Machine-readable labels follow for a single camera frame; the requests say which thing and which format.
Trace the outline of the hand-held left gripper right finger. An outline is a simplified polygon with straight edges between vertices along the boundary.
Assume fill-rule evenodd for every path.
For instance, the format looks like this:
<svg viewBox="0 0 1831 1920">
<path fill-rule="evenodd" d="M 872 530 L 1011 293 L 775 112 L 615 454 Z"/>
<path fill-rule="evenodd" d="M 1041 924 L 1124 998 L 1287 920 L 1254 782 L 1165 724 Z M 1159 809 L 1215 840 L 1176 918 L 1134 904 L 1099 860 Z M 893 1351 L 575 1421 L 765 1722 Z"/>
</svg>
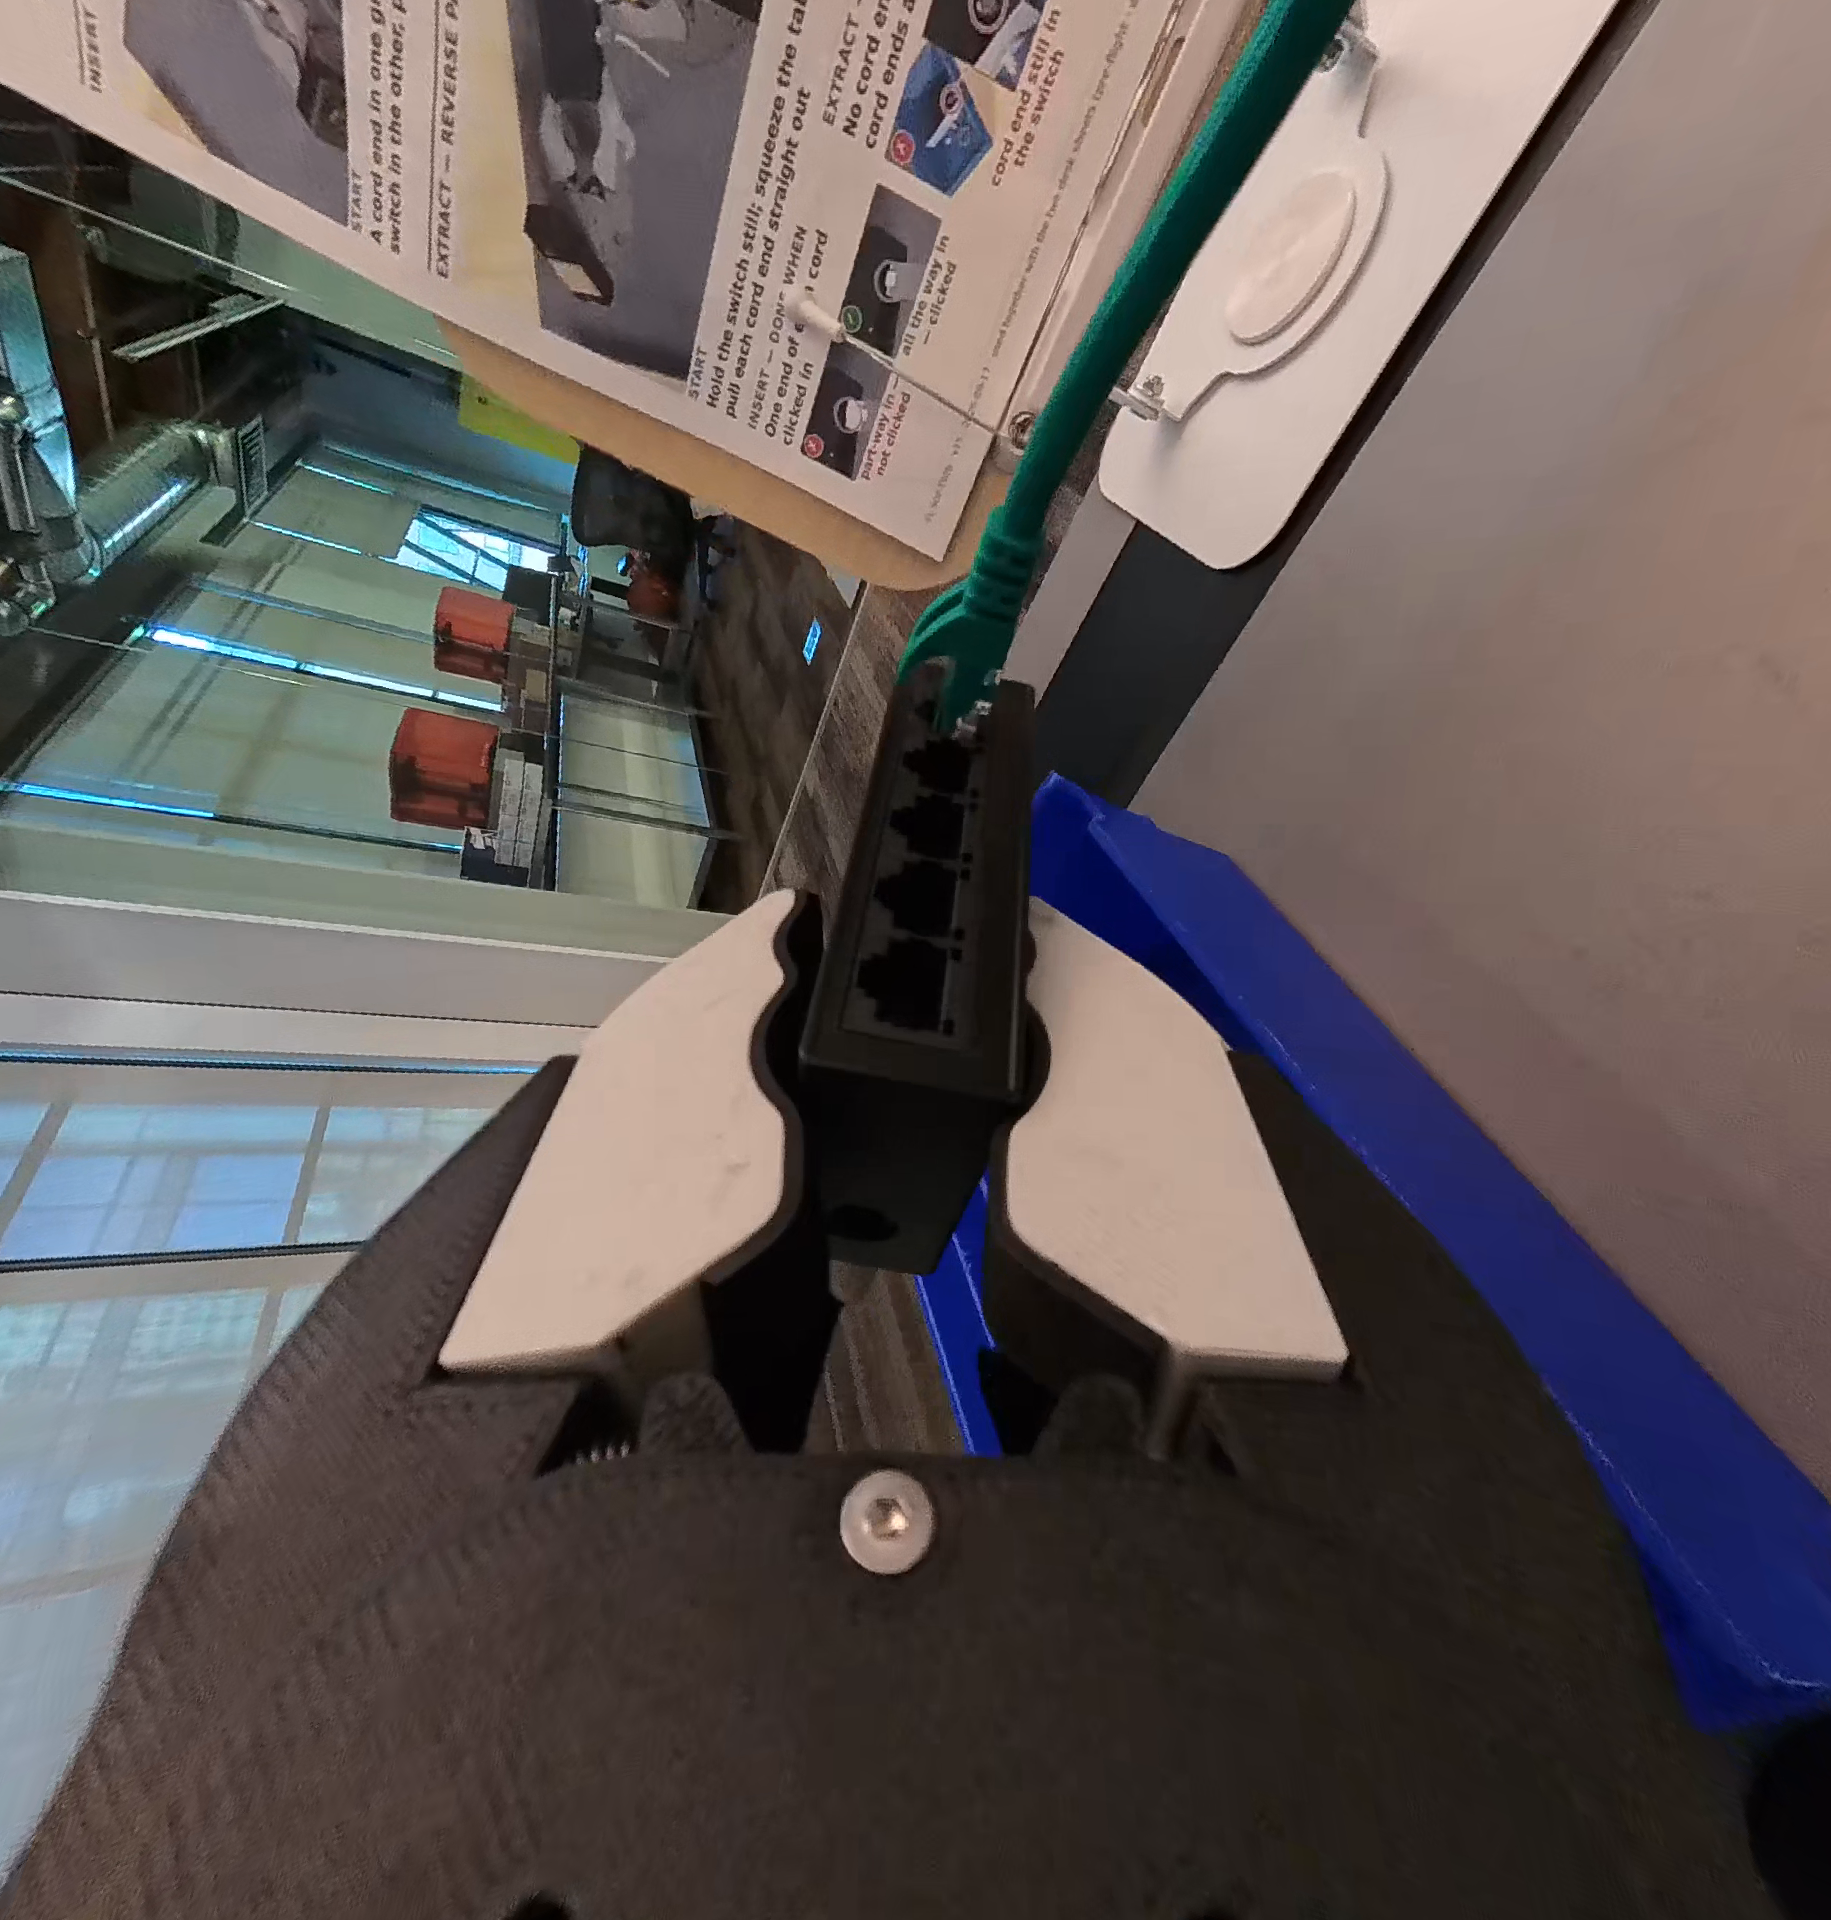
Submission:
<svg viewBox="0 0 1831 1920">
<path fill-rule="evenodd" d="M 1138 959 L 1031 904 L 1046 1068 L 992 1147 L 984 1312 L 1041 1380 L 1338 1378 L 1349 1349 L 1229 1048 Z"/>
</svg>

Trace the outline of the blue plastic bin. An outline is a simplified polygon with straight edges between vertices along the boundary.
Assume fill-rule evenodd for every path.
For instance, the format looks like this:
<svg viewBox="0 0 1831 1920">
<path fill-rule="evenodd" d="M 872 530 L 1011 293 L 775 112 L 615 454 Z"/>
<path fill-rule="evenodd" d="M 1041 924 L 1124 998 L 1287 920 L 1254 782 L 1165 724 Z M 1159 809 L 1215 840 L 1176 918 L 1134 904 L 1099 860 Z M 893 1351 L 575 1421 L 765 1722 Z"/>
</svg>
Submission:
<svg viewBox="0 0 1831 1920">
<path fill-rule="evenodd" d="M 1497 1312 L 1631 1537 L 1695 1724 L 1831 1710 L 1831 1502 L 1260 887 L 1058 774 L 1029 881 L 1266 1058 Z"/>
</svg>

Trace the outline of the orange machine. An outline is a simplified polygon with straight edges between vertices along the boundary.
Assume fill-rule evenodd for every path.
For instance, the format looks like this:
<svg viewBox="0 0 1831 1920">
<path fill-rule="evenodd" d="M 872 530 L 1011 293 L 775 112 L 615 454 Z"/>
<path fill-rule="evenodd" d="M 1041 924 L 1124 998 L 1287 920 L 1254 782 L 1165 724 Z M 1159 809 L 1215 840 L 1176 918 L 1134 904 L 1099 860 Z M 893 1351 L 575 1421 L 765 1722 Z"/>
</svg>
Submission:
<svg viewBox="0 0 1831 1920">
<path fill-rule="evenodd" d="M 487 718 L 402 710 L 386 759 L 388 813 L 425 829 L 487 829 L 497 728 Z"/>
<path fill-rule="evenodd" d="M 464 586 L 439 590 L 431 621 L 433 666 L 452 677 L 505 685 L 514 644 L 516 607 Z"/>
</svg>

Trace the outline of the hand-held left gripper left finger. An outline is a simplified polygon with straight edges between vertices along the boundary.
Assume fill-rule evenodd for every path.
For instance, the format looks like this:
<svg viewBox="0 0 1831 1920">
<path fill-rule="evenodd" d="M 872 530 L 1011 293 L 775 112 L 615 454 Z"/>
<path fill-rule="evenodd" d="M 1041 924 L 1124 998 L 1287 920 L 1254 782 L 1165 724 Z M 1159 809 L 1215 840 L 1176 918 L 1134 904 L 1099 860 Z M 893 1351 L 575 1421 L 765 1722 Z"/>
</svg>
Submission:
<svg viewBox="0 0 1831 1920">
<path fill-rule="evenodd" d="M 767 1040 L 819 951 L 819 903 L 767 893 L 586 1033 L 439 1349 L 444 1372 L 710 1365 L 709 1293 L 802 1207 L 802 1120 Z"/>
</svg>

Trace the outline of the silver corrugated ceiling duct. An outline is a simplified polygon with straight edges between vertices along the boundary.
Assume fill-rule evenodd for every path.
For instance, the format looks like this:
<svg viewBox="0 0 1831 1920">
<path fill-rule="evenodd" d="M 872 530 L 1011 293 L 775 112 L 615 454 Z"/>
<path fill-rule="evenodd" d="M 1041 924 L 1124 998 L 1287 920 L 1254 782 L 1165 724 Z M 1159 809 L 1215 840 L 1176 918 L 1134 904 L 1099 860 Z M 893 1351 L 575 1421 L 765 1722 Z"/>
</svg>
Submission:
<svg viewBox="0 0 1831 1920">
<path fill-rule="evenodd" d="M 237 421 L 145 419 L 99 446 L 76 472 L 76 516 L 89 569 L 105 573 L 208 489 L 248 518 L 270 493 L 264 413 Z"/>
</svg>

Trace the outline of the printed instruction sheet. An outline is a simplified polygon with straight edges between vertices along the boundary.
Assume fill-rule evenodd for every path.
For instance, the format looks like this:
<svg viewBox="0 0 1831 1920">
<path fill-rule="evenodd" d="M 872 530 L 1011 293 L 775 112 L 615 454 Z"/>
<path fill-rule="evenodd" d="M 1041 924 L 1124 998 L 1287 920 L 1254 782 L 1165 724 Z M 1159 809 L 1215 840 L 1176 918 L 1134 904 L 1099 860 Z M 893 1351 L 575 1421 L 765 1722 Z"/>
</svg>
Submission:
<svg viewBox="0 0 1831 1920">
<path fill-rule="evenodd" d="M 0 83 L 940 561 L 1173 4 L 0 4 Z"/>
</svg>

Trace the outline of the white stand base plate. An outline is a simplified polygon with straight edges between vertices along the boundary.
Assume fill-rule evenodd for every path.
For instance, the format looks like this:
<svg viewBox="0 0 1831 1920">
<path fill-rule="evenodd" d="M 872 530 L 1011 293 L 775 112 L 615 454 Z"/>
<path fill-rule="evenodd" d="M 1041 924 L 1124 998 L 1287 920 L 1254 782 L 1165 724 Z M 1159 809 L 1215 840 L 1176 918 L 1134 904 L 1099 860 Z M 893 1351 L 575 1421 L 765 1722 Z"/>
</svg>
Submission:
<svg viewBox="0 0 1831 1920">
<path fill-rule="evenodd" d="M 1371 2 L 1190 262 L 1103 497 L 1231 571 L 1287 524 L 1609 2 Z"/>
</svg>

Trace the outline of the black ethernet switch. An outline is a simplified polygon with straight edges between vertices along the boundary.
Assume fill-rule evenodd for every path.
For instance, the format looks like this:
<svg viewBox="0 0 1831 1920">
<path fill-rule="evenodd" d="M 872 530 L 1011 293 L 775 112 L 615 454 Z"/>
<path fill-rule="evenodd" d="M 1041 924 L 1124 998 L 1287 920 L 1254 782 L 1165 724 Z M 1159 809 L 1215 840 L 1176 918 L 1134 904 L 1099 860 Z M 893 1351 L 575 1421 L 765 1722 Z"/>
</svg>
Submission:
<svg viewBox="0 0 1831 1920">
<path fill-rule="evenodd" d="M 831 1254 L 932 1271 L 1046 1058 L 1027 1009 L 1035 697 L 957 734 L 943 670 L 889 695 L 800 1042 Z"/>
</svg>

